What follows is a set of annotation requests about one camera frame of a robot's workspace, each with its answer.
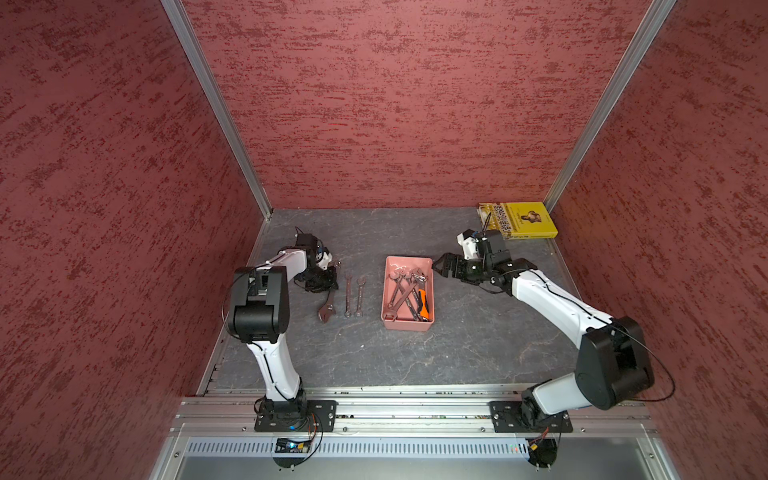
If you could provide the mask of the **silver combination wrench 13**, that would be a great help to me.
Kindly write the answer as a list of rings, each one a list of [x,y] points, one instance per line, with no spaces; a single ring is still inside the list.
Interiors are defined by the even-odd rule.
[[[352,275],[345,275],[345,312],[344,316],[350,318],[352,316]]]

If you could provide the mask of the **pink plastic storage box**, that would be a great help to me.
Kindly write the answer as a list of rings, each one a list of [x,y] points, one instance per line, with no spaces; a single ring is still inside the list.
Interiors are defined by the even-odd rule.
[[[411,332],[426,332],[435,323],[436,320],[436,306],[435,306],[435,294],[434,294],[434,275],[432,271],[433,261],[426,257],[412,257],[412,256],[388,256],[385,261],[385,273],[384,273],[384,287],[381,302],[381,320],[386,329],[398,330],[398,331],[411,331]],[[407,272],[407,276],[410,277],[414,273],[420,273],[426,277],[426,291],[429,304],[429,311],[431,314],[431,321],[413,321],[411,319],[411,313],[403,304],[398,312],[398,318],[394,321],[386,321],[383,319],[383,311],[390,300],[394,283],[390,279],[390,276],[397,270],[404,269]]]

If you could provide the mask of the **small end wrench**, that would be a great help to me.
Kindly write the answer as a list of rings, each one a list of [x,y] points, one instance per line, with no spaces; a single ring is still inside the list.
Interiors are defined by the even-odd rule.
[[[365,288],[366,282],[367,280],[365,276],[360,276],[357,279],[357,296],[356,296],[356,309],[355,309],[356,317],[362,316],[364,288]]]

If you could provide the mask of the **long silver combination wrench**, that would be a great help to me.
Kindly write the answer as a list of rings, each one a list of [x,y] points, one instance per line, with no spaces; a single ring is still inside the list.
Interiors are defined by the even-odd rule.
[[[398,318],[398,312],[403,304],[406,305],[407,309],[411,313],[411,319],[413,321],[421,321],[418,315],[418,304],[414,303],[414,300],[416,299],[415,294],[417,285],[413,279],[413,275],[410,277],[407,276],[407,281],[409,285],[407,286],[406,295],[401,298],[402,303],[397,308],[389,308],[388,303],[386,308],[383,311],[383,319],[386,321],[394,321]]]

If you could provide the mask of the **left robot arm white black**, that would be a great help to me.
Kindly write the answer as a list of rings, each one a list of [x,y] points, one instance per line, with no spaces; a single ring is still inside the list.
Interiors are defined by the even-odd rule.
[[[257,413],[272,422],[308,416],[305,392],[287,346],[289,285],[296,281],[310,293],[326,293],[331,303],[338,289],[337,265],[323,242],[300,234],[296,244],[255,267],[236,271],[223,322],[228,334],[246,345],[265,382]]]

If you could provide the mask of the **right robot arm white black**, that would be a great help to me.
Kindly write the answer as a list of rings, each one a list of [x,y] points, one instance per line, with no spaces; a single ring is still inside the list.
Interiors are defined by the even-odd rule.
[[[641,326],[630,317],[614,317],[556,285],[526,259],[494,265],[446,253],[433,269],[465,283],[492,284],[536,310],[578,349],[573,372],[537,384],[521,394],[521,412],[533,423],[571,409],[609,410],[653,387],[653,362],[660,358],[646,345]]]

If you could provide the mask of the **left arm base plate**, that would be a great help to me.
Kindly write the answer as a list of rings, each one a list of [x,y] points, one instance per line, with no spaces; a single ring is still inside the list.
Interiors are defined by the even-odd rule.
[[[256,432],[332,432],[338,403],[333,400],[262,400],[255,406]]]

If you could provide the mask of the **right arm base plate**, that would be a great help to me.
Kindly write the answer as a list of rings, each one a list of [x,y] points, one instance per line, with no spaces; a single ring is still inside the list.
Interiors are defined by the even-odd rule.
[[[572,433],[571,420],[565,412],[548,415],[530,402],[491,401],[490,419],[496,433]]]

